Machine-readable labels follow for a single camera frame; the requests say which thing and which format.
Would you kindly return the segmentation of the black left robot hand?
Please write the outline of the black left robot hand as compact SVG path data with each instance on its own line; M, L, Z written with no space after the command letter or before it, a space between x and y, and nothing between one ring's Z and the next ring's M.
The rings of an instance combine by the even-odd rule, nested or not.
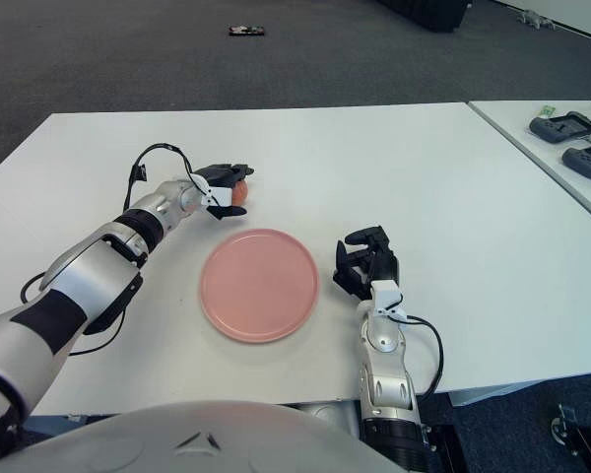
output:
M248 165L219 164L197 169L191 181L202 194L202 206L217 220L240 217L248 194L246 179L255 169Z

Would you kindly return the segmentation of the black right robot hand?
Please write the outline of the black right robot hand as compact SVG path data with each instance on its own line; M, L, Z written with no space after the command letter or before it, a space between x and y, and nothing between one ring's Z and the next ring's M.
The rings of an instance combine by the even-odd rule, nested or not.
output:
M333 281L361 301L372 299L374 281L399 283L399 263L381 226L348 234L336 246Z

